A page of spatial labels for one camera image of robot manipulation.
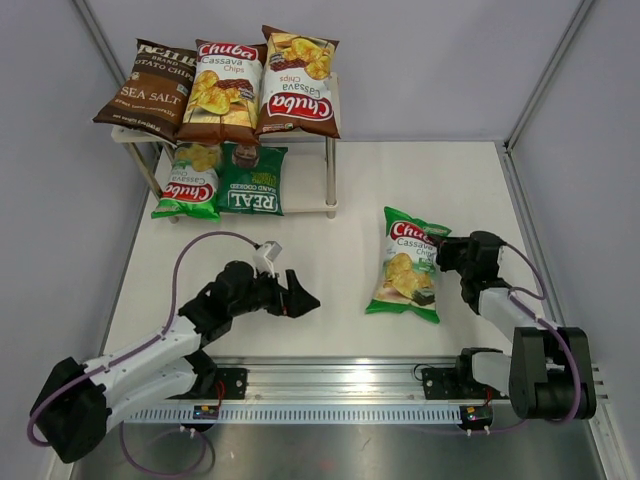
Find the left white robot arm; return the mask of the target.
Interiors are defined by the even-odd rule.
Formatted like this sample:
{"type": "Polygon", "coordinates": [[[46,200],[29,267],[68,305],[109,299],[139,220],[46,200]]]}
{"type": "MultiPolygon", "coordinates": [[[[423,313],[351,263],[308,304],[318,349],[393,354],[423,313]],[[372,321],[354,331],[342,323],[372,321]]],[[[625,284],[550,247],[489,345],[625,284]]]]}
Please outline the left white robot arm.
{"type": "Polygon", "coordinates": [[[74,463],[132,414],[187,392],[208,396],[216,385],[216,366],[203,350],[225,335],[236,317],[264,310],[298,318],[319,308],[319,299],[294,270],[285,276],[281,286],[275,274],[229,262],[168,326],[111,354],[59,361],[30,410],[30,441],[52,448],[63,463],[74,463]]]}

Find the green Real chips bag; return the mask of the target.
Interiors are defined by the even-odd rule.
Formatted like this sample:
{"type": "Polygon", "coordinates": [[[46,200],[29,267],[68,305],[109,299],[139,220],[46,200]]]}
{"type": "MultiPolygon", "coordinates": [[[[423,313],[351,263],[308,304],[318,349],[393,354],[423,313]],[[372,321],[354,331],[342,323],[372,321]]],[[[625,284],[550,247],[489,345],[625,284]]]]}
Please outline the green Real chips bag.
{"type": "Polygon", "coordinates": [[[221,212],[283,216],[281,176],[287,147],[225,143],[217,193],[221,212]]]}

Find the brown Chuba cassava bag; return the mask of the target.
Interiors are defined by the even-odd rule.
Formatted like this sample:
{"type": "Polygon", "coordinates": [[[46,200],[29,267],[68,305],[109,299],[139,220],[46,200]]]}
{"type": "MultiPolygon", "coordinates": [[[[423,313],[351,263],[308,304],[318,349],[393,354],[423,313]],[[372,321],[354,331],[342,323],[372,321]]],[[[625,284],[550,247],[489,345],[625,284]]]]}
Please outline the brown Chuba cassava bag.
{"type": "Polygon", "coordinates": [[[301,130],[338,139],[330,76],[339,42],[267,25],[262,33],[267,57],[256,134],[301,130]]]}
{"type": "Polygon", "coordinates": [[[267,46],[198,39],[196,53],[195,80],[176,140],[257,145],[267,46]]]}

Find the aluminium mounting rail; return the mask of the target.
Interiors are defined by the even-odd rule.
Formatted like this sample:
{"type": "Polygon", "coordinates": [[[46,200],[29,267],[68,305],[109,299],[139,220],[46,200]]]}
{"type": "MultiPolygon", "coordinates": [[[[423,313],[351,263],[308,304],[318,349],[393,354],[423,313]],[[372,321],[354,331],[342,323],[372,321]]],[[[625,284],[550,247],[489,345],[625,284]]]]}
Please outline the aluminium mounting rail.
{"type": "Polygon", "coordinates": [[[245,397],[223,404],[424,404],[422,369],[451,367],[444,357],[216,357],[221,368],[247,370],[245,397]]]}

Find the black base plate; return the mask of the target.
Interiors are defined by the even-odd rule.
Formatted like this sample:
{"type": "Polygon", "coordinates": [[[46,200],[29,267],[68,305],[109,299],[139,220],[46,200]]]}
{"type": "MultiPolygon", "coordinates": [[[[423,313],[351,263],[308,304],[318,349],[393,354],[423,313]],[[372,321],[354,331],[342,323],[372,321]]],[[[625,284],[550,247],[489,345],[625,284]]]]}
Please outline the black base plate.
{"type": "Polygon", "coordinates": [[[237,367],[218,368],[205,376],[202,399],[244,400],[248,384],[248,370],[237,367]]]}
{"type": "Polygon", "coordinates": [[[422,367],[418,370],[427,400],[478,400],[482,390],[455,368],[422,367]]]}

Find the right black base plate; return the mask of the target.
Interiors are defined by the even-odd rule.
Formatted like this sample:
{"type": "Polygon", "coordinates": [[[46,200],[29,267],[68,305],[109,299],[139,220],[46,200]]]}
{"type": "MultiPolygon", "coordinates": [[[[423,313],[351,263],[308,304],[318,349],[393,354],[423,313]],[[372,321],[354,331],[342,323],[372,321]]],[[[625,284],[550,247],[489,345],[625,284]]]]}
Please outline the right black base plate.
{"type": "Polygon", "coordinates": [[[482,390],[455,368],[422,367],[418,370],[427,400],[478,400],[482,390]]]}

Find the green Chuba cassava bag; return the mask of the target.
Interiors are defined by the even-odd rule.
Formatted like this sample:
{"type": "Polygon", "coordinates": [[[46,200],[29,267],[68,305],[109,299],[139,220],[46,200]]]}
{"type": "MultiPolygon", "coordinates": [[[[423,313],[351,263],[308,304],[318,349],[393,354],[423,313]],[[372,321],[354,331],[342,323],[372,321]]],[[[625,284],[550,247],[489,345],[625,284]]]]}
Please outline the green Chuba cassava bag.
{"type": "Polygon", "coordinates": [[[219,177],[224,167],[219,146],[180,144],[152,219],[179,216],[218,222],[219,177]]]}
{"type": "Polygon", "coordinates": [[[386,206],[381,270],[367,314],[411,312],[428,322],[440,322],[436,309],[436,245],[426,232],[449,236],[451,229],[386,206]]]}

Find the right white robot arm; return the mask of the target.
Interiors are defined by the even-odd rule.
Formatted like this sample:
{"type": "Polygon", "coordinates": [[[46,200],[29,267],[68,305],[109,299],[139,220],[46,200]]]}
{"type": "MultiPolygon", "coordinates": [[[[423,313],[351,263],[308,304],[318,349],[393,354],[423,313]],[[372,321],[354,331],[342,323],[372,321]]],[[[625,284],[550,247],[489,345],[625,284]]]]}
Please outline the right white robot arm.
{"type": "Polygon", "coordinates": [[[533,292],[500,276],[500,256],[514,245],[487,231],[428,238],[436,248],[438,269],[459,275],[463,301],[511,342],[509,353],[463,349],[454,367],[456,389],[466,396],[476,396],[486,387],[504,393],[523,421],[561,425],[592,419],[597,397],[587,334],[545,319],[521,298],[544,301],[546,287],[533,292]]]}

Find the white wooden two-tier shelf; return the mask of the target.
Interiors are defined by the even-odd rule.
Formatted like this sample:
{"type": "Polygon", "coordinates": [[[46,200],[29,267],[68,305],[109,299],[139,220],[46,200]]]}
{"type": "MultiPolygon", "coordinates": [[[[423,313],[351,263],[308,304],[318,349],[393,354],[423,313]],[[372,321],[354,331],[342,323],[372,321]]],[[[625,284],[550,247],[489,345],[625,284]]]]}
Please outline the white wooden two-tier shelf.
{"type": "MultiPolygon", "coordinates": [[[[112,140],[124,147],[136,163],[150,193],[159,198],[167,165],[175,147],[141,131],[114,126],[112,140]]],[[[261,137],[266,147],[285,146],[282,167],[282,209],[286,214],[320,213],[333,219],[338,208],[336,140],[300,129],[268,133],[261,137]]]]}

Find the brown Kettle sea salt bag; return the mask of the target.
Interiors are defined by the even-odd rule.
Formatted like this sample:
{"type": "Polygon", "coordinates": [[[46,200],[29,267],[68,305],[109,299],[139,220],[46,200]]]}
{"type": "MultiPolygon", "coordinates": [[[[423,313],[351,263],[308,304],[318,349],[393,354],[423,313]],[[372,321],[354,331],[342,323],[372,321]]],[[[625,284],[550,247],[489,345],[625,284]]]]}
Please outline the brown Kettle sea salt bag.
{"type": "Polygon", "coordinates": [[[174,144],[195,74],[195,51],[139,39],[130,75],[93,121],[174,144]]]}

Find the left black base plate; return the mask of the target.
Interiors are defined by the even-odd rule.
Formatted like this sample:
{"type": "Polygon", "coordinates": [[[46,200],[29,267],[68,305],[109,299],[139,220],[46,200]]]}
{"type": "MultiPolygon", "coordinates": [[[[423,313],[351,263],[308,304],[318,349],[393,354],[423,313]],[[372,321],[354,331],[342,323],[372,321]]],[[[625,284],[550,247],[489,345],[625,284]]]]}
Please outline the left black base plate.
{"type": "Polygon", "coordinates": [[[202,399],[244,400],[248,384],[248,370],[237,367],[218,368],[205,376],[202,399]]]}

